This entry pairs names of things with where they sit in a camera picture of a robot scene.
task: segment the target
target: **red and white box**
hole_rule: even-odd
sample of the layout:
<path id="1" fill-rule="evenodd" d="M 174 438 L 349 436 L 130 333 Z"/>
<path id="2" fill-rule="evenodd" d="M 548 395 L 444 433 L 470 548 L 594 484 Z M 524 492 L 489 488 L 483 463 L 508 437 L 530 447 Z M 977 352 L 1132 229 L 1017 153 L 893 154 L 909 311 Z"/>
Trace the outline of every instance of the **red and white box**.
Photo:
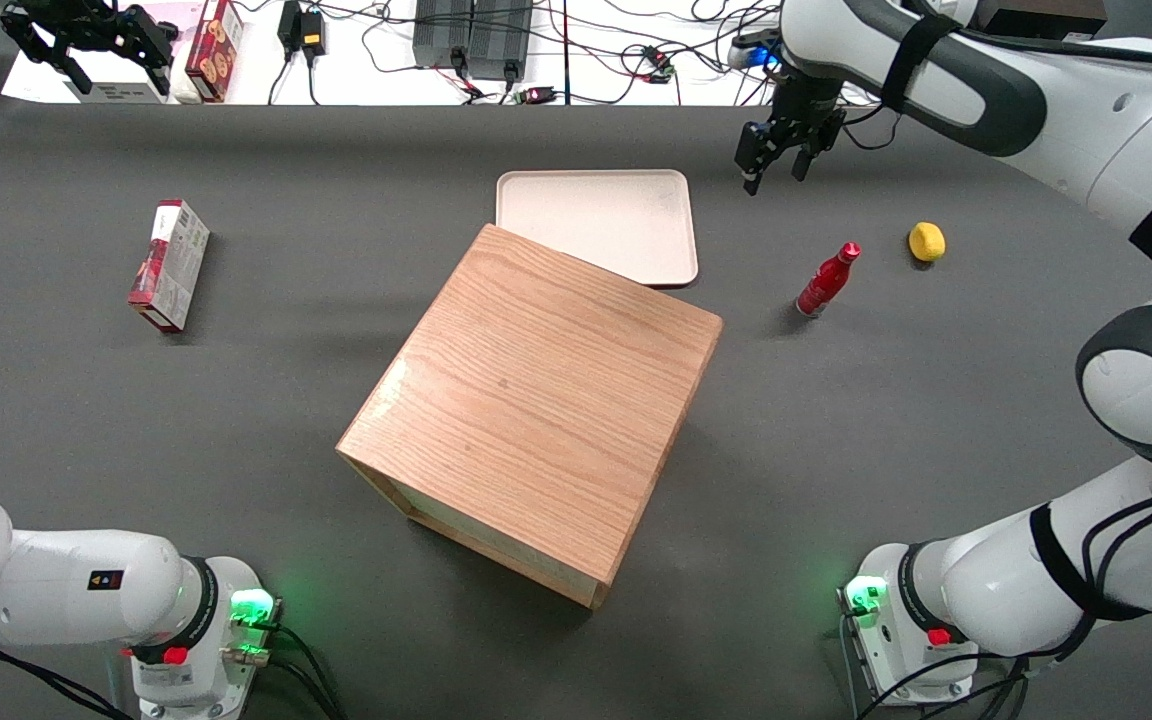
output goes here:
<path id="1" fill-rule="evenodd" d="M 184 74 L 194 82 L 203 101 L 225 101 L 242 40 L 243 23 L 238 20 L 238 9 L 229 0 L 207 0 L 184 65 Z"/>
<path id="2" fill-rule="evenodd" d="M 210 237 L 207 226 L 185 200 L 159 202 L 150 251 L 127 294 L 127 304 L 165 333 L 184 331 Z"/>

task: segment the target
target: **plastic tray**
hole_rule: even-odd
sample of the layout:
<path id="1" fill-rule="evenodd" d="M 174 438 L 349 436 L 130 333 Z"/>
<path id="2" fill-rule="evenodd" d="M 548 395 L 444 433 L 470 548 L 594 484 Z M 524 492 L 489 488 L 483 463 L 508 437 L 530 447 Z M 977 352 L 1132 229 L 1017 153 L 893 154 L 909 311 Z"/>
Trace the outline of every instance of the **plastic tray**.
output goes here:
<path id="1" fill-rule="evenodd" d="M 497 181 L 497 225 L 653 287 L 699 273 L 677 170 L 520 170 Z"/>

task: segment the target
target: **blue light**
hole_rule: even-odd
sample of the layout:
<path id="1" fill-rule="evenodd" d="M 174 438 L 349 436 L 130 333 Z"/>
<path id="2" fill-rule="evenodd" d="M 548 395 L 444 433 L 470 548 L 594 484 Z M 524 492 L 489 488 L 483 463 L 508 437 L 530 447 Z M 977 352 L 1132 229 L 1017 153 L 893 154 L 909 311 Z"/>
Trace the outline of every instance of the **blue light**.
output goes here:
<path id="1" fill-rule="evenodd" d="M 781 65 L 781 61 L 767 47 L 755 47 L 755 50 L 749 51 L 749 67 L 751 68 L 767 67 L 776 69 L 778 65 Z"/>

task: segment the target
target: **yellow sponge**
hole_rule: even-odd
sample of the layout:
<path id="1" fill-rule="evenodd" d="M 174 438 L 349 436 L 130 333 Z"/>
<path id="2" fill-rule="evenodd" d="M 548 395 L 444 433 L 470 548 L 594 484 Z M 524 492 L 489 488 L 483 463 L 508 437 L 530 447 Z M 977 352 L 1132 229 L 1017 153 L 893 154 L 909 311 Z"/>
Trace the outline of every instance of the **yellow sponge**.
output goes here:
<path id="1" fill-rule="evenodd" d="M 940 260 L 945 255 L 945 234 L 933 223 L 917 223 L 909 232 L 909 251 L 924 263 Z"/>

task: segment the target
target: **dark gray tablecloth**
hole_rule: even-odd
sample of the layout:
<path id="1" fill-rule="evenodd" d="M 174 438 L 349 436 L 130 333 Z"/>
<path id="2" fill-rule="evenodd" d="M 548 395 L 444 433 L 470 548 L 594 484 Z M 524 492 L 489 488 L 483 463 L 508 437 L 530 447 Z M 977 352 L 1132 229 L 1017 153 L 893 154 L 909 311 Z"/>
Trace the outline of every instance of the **dark gray tablecloth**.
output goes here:
<path id="1" fill-rule="evenodd" d="M 1083 210 L 902 123 L 756 199 L 750 109 L 119 109 L 0 99 L 0 502 L 234 555 L 287 600 L 355 719 L 844 719 L 833 588 L 882 541 L 972 529 L 1126 458 L 1074 355 L 1152 296 Z M 861 132 L 881 138 L 884 129 Z M 408 524 L 333 452 L 526 168 L 677 168 L 726 331 L 594 615 Z M 152 210 L 215 232 L 189 332 L 126 306 Z M 918 272 L 904 233 L 948 253 Z M 817 323 L 783 313 L 844 241 Z M 26 657 L 105 688 L 92 647 Z M 1026 717 L 1152 717 L 1152 616 L 1101 630 Z M 908 714 L 897 714 L 909 717 Z M 0 717 L 86 717 L 0 667 Z M 266 674 L 252 720 L 311 717 Z"/>

